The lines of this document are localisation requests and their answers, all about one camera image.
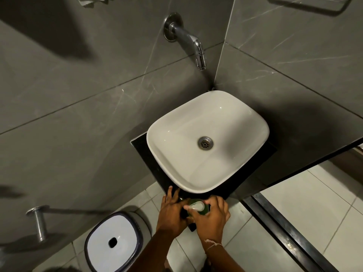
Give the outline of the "green soap pump bottle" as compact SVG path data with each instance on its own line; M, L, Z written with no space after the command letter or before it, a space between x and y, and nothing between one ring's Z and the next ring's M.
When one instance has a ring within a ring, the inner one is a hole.
M186 198L183 199L183 203L189 205L192 209L197 210L200 215L206 215L210 211L210 205L206 204L204 200L199 198ZM192 224L195 222L186 220L188 213L186 210L184 210L183 206L180 208L177 215L177 220L179 221L186 221L187 224Z

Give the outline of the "person's right forearm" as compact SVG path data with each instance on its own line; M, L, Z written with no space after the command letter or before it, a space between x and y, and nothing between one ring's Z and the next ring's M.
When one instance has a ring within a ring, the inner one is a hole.
M216 272L245 272L228 254L222 244L207 239L202 246Z

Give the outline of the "black stone sink counter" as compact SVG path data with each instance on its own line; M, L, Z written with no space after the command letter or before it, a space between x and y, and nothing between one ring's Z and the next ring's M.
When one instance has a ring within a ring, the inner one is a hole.
M277 151L271 139L265 142L260 150L236 173L228 178L224 183L212 189L209 192L191 193L181 188L181 185L173 183L173 181L161 169L156 159L153 157L147 146L146 133L131 141L131 144L137 150L142 160L151 171L163 191L167 191L169 186L173 186L173 190L180 188L179 198L198 198L208 199L211 195L221 196L224 199L235 195L238 200L243 200L255 193L265 189L267 186L257 177L256 171Z

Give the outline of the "person's left forearm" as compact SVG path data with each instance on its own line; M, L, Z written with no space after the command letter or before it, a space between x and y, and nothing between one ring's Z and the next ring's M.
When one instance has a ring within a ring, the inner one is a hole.
M176 237L173 230L157 230L128 272L163 272L168 251Z

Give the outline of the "chrome wall faucet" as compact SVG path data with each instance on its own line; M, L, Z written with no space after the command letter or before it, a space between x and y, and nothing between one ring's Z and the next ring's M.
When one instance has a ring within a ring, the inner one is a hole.
M206 69L205 51L198 37L184 29L184 22L179 13L173 12L164 19L163 35L168 42L176 42L189 47L195 54L196 66L199 71Z

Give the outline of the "white lidded trash bin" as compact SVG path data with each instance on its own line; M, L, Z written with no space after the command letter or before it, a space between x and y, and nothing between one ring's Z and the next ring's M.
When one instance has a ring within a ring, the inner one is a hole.
M91 272L127 272L151 237L151 227L139 214L114 212L87 235L87 265Z

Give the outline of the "chrome toilet paper holder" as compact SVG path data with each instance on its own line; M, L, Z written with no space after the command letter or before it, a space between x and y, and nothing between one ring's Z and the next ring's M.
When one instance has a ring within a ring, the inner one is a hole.
M31 208L26 212L26 216L34 217L36 222L36 236L39 243L44 243L48 238L48 230L44 212L50 208L49 205L41 205Z

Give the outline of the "chrome towel rack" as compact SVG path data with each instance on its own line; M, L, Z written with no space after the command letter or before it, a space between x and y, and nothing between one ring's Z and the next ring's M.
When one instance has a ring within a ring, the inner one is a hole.
M331 10L317 5L302 4L298 0L286 1L286 0L267 0L270 4L281 5L286 8L297 9L305 12L311 12L315 14L321 14L329 17L337 17L341 15L350 5L352 0L322 0L325 2L334 2L342 4L340 10Z

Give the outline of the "white ceramic sink basin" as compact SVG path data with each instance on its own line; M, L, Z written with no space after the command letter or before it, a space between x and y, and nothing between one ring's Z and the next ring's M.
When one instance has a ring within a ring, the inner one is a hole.
M191 193L209 192L241 169L265 144L267 122L225 91L209 91L154 122L147 145L161 169ZM214 146L203 151L200 137Z

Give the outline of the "person's left hand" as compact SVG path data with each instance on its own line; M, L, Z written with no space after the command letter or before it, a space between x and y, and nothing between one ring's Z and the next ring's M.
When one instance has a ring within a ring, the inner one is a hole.
M166 232L172 238L178 237L188 226L186 221L177 220L180 207L161 207L156 232Z

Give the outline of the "person's right hand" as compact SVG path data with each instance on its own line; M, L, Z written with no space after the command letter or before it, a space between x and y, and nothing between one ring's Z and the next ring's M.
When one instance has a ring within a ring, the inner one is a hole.
M199 239L202 244L207 239L222 244L223 230L230 218L229 205L221 196L214 195L205 203L210 205L210 211L195 221Z

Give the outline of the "chrome sink drain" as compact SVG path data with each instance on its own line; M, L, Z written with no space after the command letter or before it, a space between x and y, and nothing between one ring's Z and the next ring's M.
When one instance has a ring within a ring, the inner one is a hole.
M198 139L197 146L203 151L208 151L213 148L214 142L210 137L203 136Z

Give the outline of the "black door threshold rail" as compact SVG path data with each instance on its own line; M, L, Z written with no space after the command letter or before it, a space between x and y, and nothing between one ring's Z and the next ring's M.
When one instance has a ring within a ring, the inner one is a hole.
M260 192L239 201L304 272L339 272Z

